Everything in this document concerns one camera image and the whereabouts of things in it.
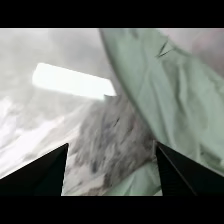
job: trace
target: wrinkled fabric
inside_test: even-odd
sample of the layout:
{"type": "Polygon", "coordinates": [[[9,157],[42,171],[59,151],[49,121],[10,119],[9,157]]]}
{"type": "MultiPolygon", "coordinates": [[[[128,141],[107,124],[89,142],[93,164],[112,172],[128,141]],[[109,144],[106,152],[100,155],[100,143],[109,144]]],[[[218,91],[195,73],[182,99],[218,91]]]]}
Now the wrinkled fabric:
{"type": "MultiPolygon", "coordinates": [[[[156,29],[103,29],[102,37],[116,75],[155,138],[224,175],[224,80],[156,29]]],[[[148,184],[153,195],[158,186],[148,184]]]]}

